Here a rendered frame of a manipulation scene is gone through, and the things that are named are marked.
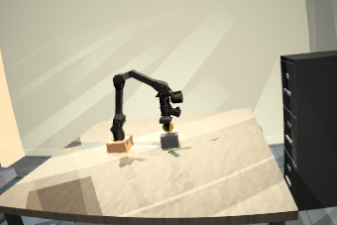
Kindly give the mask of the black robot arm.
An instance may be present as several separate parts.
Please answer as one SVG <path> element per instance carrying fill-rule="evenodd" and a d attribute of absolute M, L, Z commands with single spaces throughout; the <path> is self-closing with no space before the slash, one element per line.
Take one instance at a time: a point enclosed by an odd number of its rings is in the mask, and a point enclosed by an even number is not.
<path fill-rule="evenodd" d="M 135 78 L 141 82 L 150 85 L 154 90 L 158 92 L 155 97 L 159 97 L 160 105 L 169 105 L 169 98 L 172 104 L 183 103 L 183 96 L 181 90 L 172 91 L 169 88 L 167 82 L 162 80 L 153 79 L 134 69 L 127 71 L 125 73 L 118 73 L 113 77 L 114 87 L 116 89 L 116 102 L 115 102 L 115 116 L 111 128 L 109 129 L 113 135 L 113 142 L 123 141 L 126 137 L 125 130 L 123 130 L 123 125 L 125 125 L 126 115 L 123 113 L 122 100 L 123 100 L 123 87 L 125 80 L 128 78 Z M 175 116 L 179 118 L 181 110 L 177 106 L 176 108 L 170 107 L 168 110 L 168 115 Z"/>

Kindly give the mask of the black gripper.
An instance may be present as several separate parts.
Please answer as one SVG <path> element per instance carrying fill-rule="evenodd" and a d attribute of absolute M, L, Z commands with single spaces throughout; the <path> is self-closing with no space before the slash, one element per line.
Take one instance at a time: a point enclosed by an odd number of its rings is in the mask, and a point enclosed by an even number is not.
<path fill-rule="evenodd" d="M 164 124 L 164 126 L 166 127 L 167 131 L 169 131 L 169 123 L 172 120 L 171 114 L 169 116 L 169 109 L 170 109 L 170 104 L 169 105 L 160 105 L 160 109 L 161 109 L 161 117 L 160 118 L 160 124 Z"/>

